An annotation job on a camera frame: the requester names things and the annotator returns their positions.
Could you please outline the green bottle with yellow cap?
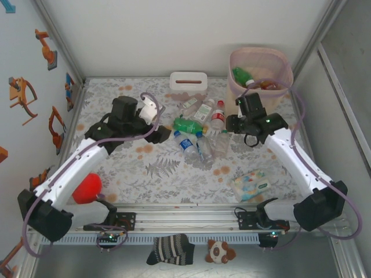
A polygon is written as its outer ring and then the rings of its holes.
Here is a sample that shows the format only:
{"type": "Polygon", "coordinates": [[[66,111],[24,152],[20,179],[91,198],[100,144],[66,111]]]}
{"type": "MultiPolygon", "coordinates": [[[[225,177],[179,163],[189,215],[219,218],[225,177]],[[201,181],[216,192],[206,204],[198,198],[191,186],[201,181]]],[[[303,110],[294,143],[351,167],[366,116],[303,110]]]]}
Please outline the green bottle with yellow cap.
{"type": "Polygon", "coordinates": [[[234,79],[235,79],[236,83],[238,83],[239,85],[244,86],[244,87],[246,87],[246,85],[245,85],[246,81],[248,81],[250,79],[253,79],[252,75],[249,72],[245,71],[244,69],[242,69],[240,67],[233,68],[232,73],[234,75],[234,79]]]}
{"type": "Polygon", "coordinates": [[[209,129],[207,126],[202,125],[197,121],[185,118],[175,118],[173,121],[173,128],[176,131],[182,131],[194,135],[198,132],[206,134],[209,129]]]}

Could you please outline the small controller board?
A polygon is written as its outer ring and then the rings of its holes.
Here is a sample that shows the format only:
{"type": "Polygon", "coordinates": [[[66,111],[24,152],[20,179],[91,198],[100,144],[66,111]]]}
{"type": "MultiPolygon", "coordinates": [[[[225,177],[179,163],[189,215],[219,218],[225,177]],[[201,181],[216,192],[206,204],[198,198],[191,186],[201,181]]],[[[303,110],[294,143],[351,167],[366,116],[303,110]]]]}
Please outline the small controller board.
{"type": "Polygon", "coordinates": [[[120,234],[117,233],[103,232],[97,237],[97,240],[99,243],[116,243],[119,237],[120,234]]]}
{"type": "Polygon", "coordinates": [[[278,246],[278,240],[280,236],[286,235],[286,231],[282,232],[263,232],[258,234],[259,247],[270,250],[280,250],[284,248],[284,245],[278,246]]]}

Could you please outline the red plush ball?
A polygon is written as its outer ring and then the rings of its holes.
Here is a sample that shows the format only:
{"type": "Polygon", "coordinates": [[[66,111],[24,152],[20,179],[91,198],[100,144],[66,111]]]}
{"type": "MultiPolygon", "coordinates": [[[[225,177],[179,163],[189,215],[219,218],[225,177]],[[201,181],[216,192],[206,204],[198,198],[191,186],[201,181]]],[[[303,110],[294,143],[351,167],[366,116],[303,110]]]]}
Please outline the red plush ball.
{"type": "Polygon", "coordinates": [[[97,199],[101,190],[102,182],[99,175],[89,173],[73,192],[72,198],[77,204],[91,203],[97,199]]]}

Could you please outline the black and grey striped sock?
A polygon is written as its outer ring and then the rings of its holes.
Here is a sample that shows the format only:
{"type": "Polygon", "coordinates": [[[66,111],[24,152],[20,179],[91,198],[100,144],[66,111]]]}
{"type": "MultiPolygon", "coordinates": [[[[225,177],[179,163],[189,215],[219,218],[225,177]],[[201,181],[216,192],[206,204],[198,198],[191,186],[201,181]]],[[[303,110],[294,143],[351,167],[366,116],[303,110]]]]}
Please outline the black and grey striped sock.
{"type": "Polygon", "coordinates": [[[194,250],[195,245],[190,243],[187,235],[183,233],[155,237],[146,263],[147,265],[156,265],[160,262],[179,266],[192,265],[194,250]]]}

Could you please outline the aluminium rail frame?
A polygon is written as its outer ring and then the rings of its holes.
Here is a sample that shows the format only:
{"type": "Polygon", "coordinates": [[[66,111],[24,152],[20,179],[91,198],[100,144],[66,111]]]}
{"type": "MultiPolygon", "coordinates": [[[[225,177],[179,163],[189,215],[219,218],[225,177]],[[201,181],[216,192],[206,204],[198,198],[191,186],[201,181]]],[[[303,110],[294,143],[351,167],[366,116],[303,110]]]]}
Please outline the aluminium rail frame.
{"type": "Polygon", "coordinates": [[[111,220],[116,213],[136,213],[133,231],[160,233],[208,233],[239,231],[237,212],[255,211],[247,204],[120,204],[114,206],[105,201],[90,204],[66,205],[57,210],[39,202],[20,206],[24,223],[55,242],[68,232],[83,230],[83,226],[111,220]]]}

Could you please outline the red label tea bottle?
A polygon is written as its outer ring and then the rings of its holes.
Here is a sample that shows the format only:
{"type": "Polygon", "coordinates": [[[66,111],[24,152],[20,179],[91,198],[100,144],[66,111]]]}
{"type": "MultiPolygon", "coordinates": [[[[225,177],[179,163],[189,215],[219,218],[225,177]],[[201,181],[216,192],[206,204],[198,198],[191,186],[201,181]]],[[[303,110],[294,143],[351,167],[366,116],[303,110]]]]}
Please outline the red label tea bottle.
{"type": "Polygon", "coordinates": [[[256,89],[261,90],[278,90],[279,85],[271,81],[262,81],[256,85],[256,89]]]}

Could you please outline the blue cap clear water bottle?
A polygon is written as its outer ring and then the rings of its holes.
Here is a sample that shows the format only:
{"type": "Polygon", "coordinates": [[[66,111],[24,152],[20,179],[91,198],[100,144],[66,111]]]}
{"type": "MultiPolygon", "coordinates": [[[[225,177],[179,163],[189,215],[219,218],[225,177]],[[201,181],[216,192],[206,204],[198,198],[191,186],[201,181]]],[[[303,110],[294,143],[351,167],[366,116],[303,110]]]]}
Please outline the blue cap clear water bottle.
{"type": "Polygon", "coordinates": [[[201,162],[204,164],[213,164],[213,151],[208,139],[201,131],[196,133],[197,149],[200,155],[201,162]]]}

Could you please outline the white cap green label bottle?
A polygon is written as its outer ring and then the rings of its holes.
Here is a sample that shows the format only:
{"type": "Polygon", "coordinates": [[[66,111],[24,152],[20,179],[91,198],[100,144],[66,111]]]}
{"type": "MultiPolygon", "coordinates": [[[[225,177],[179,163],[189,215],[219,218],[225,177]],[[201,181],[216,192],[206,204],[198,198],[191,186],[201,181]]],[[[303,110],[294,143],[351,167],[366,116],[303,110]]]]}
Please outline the white cap green label bottle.
{"type": "Polygon", "coordinates": [[[214,105],[215,105],[214,99],[212,98],[207,99],[198,108],[195,115],[193,116],[193,119],[199,122],[200,124],[204,124],[208,119],[210,113],[213,111],[214,105]]]}

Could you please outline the white tissue box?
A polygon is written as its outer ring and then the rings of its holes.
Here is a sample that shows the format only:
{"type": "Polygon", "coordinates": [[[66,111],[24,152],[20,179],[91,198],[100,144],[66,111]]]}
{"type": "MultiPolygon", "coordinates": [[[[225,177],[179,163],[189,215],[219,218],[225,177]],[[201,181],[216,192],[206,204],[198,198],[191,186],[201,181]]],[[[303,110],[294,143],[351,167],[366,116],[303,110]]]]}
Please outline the white tissue box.
{"type": "Polygon", "coordinates": [[[204,100],[208,89],[208,76],[204,72],[172,72],[169,79],[170,95],[185,101],[192,97],[204,100]]]}

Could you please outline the blue label water bottle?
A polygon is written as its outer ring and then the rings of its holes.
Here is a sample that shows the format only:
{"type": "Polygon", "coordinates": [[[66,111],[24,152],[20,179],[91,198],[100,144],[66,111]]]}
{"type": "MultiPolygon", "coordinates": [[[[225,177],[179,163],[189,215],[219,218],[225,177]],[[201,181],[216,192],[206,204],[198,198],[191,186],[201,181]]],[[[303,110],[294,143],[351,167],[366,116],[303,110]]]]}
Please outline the blue label water bottle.
{"type": "Polygon", "coordinates": [[[174,139],[180,149],[183,151],[183,154],[188,157],[192,157],[197,154],[195,146],[190,141],[190,139],[182,134],[180,131],[174,132],[174,139]]]}

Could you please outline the orange grey gripper wall sticker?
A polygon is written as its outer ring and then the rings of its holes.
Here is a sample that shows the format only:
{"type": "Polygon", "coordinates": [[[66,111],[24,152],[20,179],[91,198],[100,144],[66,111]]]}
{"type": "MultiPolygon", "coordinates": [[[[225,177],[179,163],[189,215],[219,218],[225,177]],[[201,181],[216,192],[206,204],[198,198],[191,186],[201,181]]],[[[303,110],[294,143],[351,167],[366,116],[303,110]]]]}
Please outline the orange grey gripper wall sticker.
{"type": "Polygon", "coordinates": [[[14,78],[14,77],[9,77],[8,79],[9,82],[9,100],[13,101],[16,100],[15,103],[11,104],[9,107],[14,108],[15,106],[19,105],[22,107],[22,109],[27,113],[29,116],[29,119],[27,119],[22,126],[26,125],[28,122],[33,120],[38,116],[38,114],[32,113],[31,110],[29,109],[29,105],[32,104],[34,101],[38,99],[37,94],[30,82],[23,77],[19,78],[14,78]],[[31,92],[32,94],[32,100],[28,101],[27,100],[27,94],[26,91],[27,89],[31,92]]]}

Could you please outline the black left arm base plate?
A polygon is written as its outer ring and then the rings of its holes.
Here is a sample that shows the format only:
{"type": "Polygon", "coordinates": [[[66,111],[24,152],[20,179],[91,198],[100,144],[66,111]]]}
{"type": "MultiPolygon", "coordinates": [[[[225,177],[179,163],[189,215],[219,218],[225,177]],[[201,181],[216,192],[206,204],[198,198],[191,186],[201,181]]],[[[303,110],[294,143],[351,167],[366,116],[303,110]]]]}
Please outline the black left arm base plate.
{"type": "Polygon", "coordinates": [[[104,226],[114,226],[115,228],[121,227],[126,231],[133,231],[136,224],[136,213],[116,213],[115,217],[111,220],[105,220],[100,224],[90,224],[83,226],[84,231],[106,231],[109,228],[104,226]]]}

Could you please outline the pink plastic waste bin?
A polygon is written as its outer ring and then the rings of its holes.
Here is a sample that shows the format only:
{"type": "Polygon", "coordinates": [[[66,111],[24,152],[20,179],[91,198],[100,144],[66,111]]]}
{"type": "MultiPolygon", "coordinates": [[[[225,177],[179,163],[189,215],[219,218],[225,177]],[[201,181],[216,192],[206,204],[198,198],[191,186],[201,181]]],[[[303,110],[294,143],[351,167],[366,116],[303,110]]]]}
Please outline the pink plastic waste bin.
{"type": "MultiPolygon", "coordinates": [[[[260,90],[260,89],[252,88],[248,91],[248,93],[254,93],[254,92],[259,93],[262,105],[263,107],[265,107],[268,114],[272,113],[276,109],[276,107],[280,104],[281,100],[283,99],[283,96],[288,92],[287,87],[291,86],[291,85],[290,86],[286,85],[279,81],[275,81],[273,79],[271,80],[272,82],[275,82],[276,84],[279,85],[278,90],[260,90]]],[[[228,77],[227,77],[227,92],[226,92],[226,97],[225,97],[225,115],[226,116],[238,113],[238,107],[235,104],[236,98],[237,97],[233,96],[231,91],[228,88],[228,77]]]]}

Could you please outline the red cap red label bottle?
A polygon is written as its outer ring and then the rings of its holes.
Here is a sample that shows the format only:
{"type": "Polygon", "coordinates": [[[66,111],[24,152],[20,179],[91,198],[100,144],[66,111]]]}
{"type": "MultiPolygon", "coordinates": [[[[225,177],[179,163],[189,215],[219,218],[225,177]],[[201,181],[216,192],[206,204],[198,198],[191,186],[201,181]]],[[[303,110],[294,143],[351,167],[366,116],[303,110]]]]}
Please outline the red cap red label bottle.
{"type": "Polygon", "coordinates": [[[223,130],[225,126],[225,103],[223,100],[217,102],[216,108],[212,113],[210,125],[215,130],[223,130]]]}

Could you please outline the green cap clear bottle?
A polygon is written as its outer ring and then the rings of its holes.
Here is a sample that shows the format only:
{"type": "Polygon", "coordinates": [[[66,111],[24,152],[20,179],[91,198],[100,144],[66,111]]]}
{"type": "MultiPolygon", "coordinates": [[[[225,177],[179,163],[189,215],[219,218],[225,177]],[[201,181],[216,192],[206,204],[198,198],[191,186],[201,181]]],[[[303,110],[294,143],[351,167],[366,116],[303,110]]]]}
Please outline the green cap clear bottle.
{"type": "Polygon", "coordinates": [[[224,158],[227,155],[228,147],[230,143],[230,137],[227,130],[222,130],[217,135],[214,154],[217,158],[224,158]]]}

